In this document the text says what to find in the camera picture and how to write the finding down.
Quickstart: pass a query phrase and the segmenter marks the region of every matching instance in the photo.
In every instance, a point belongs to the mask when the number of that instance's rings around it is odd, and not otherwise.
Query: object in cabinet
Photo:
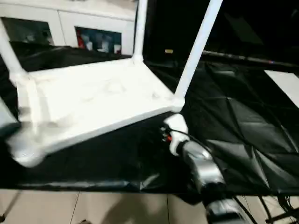
[[[121,54],[121,33],[80,27],[76,27],[76,33],[80,48]]]
[[[54,45],[46,22],[6,17],[1,19],[11,41]]]

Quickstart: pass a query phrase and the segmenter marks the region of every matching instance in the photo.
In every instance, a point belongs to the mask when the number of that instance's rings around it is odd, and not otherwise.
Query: floor tile
[[[168,224],[166,195],[80,193],[71,224]]]
[[[5,224],[69,224],[78,192],[0,190],[2,213],[15,196]]]
[[[201,203],[192,206],[173,195],[168,195],[168,213],[170,224],[207,224]]]

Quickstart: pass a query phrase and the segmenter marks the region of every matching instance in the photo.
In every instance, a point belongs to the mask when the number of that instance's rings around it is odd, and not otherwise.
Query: white shelf
[[[55,9],[125,21],[135,21],[137,3],[132,0],[0,0],[0,4]]]

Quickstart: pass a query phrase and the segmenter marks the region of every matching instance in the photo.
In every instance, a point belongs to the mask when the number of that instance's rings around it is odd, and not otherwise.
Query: metal rod
[[[201,23],[194,45],[175,92],[175,96],[178,98],[184,98],[187,93],[188,87],[197,68],[208,37],[211,33],[221,4],[222,0],[210,0],[205,17]]]
[[[134,61],[143,61],[143,41],[146,22],[146,12],[148,7],[148,0],[139,0],[137,12],[137,25],[135,35],[135,48],[133,54]]]

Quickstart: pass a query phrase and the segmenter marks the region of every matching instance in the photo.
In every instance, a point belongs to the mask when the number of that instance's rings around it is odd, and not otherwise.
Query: white panel
[[[267,75],[299,107],[299,78],[293,73],[265,70]]]
[[[133,54],[134,22],[86,14],[59,12],[67,45],[78,47],[75,27],[121,33],[121,53]]]
[[[56,10],[0,4],[0,17],[47,22],[54,44],[65,45],[59,14]]]

